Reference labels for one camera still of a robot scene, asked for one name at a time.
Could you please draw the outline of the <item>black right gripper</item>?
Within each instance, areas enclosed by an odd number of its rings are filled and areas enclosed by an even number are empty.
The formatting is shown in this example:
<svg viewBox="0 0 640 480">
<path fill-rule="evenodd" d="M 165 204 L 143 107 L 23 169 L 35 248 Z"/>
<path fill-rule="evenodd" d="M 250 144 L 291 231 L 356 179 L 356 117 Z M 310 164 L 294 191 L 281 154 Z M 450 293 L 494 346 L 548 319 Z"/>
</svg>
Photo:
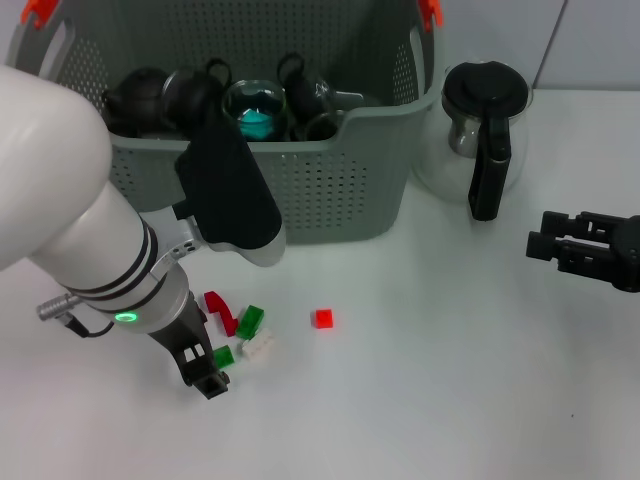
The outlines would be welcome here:
<svg viewBox="0 0 640 480">
<path fill-rule="evenodd" d="M 638 293 L 639 232 L 638 215 L 623 218 L 581 212 L 570 218 L 568 214 L 545 211 L 542 234 L 529 233 L 526 256 L 543 261 L 556 259 L 560 272 L 604 281 L 619 290 Z M 611 238 L 614 257 L 603 247 L 556 239 L 566 236 L 590 241 L 609 241 Z"/>
</svg>

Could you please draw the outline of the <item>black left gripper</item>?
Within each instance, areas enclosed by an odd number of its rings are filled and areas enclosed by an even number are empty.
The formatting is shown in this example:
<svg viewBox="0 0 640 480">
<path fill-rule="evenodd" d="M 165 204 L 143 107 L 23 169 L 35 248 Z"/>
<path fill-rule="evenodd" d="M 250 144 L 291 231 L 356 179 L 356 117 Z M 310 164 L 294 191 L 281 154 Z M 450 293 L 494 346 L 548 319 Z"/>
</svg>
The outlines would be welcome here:
<svg viewBox="0 0 640 480">
<path fill-rule="evenodd" d="M 196 303 L 187 303 L 166 327 L 149 336 L 173 356 L 184 383 L 206 399 L 228 391 L 229 377 L 214 359 L 206 316 Z"/>
</svg>

